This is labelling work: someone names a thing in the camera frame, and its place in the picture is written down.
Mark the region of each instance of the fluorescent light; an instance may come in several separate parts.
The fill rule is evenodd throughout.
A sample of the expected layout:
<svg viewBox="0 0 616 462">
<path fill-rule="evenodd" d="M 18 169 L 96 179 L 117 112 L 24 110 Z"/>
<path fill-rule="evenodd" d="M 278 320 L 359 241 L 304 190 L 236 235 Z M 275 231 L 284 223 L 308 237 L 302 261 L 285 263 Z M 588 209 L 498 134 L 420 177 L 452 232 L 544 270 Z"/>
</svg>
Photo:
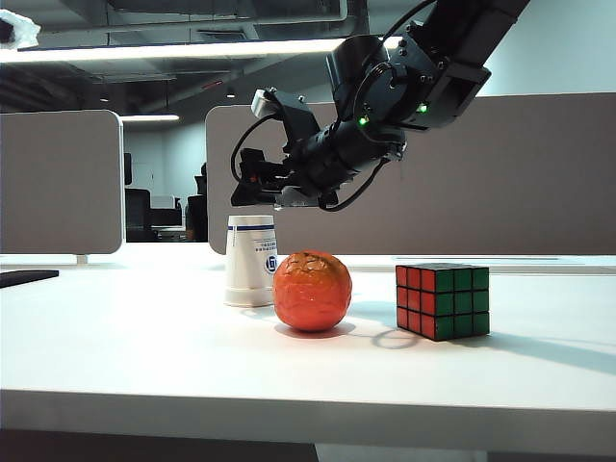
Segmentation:
<svg viewBox="0 0 616 462">
<path fill-rule="evenodd" d="M 178 115 L 121 115 L 122 122 L 163 122 L 179 120 Z"/>
<path fill-rule="evenodd" d="M 385 41 L 396 48 L 400 37 Z M 265 55 L 296 55 L 331 51 L 343 38 L 319 40 L 246 41 L 235 43 L 196 43 L 190 45 L 105 46 L 100 48 L 60 48 L 53 50 L 0 50 L 0 63 L 54 63 L 79 61 L 135 60 L 152 58 L 249 58 Z"/>
</svg>

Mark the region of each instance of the upside-down cup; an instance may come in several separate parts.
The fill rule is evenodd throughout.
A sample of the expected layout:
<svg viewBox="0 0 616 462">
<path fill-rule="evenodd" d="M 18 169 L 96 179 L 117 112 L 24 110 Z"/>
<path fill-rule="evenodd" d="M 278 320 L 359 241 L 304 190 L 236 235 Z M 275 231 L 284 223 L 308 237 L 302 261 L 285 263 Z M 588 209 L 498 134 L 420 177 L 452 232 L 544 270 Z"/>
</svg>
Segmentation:
<svg viewBox="0 0 616 462">
<path fill-rule="evenodd" d="M 243 307 L 273 304 L 277 257 L 273 216 L 230 216 L 224 303 Z"/>
</svg>

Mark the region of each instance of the orange ball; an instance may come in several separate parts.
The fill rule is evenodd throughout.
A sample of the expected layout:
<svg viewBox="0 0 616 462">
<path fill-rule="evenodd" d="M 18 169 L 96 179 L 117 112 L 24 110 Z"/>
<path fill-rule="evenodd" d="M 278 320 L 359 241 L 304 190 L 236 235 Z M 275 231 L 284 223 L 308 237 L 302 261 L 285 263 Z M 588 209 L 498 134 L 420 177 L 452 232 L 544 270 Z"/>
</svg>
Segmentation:
<svg viewBox="0 0 616 462">
<path fill-rule="evenodd" d="M 308 332 L 332 328 L 347 313 L 352 283 L 347 267 L 317 250 L 289 255 L 273 276 L 273 303 L 278 318 Z"/>
</svg>

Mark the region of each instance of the white plastic bag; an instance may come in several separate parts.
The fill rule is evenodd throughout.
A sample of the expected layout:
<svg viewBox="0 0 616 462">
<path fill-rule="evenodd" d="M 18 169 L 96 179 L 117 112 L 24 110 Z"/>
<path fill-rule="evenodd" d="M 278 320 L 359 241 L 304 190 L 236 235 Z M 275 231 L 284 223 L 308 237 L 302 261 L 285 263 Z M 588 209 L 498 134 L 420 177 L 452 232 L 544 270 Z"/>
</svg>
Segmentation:
<svg viewBox="0 0 616 462">
<path fill-rule="evenodd" d="M 0 43 L 1 49 L 16 50 L 39 44 L 37 35 L 40 32 L 40 26 L 29 17 L 15 14 L 9 10 L 0 10 L 0 20 L 13 26 L 13 40 L 8 43 Z"/>
</svg>

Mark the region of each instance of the rubik's cube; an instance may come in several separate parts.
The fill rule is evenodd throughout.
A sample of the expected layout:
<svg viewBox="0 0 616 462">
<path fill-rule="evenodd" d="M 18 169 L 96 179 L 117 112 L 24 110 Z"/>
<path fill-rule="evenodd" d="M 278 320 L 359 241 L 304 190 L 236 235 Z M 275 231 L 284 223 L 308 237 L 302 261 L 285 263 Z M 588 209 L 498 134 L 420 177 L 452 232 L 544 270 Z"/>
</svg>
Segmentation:
<svg viewBox="0 0 616 462">
<path fill-rule="evenodd" d="M 398 327 L 431 340 L 490 332 L 488 268 L 396 266 Z"/>
</svg>

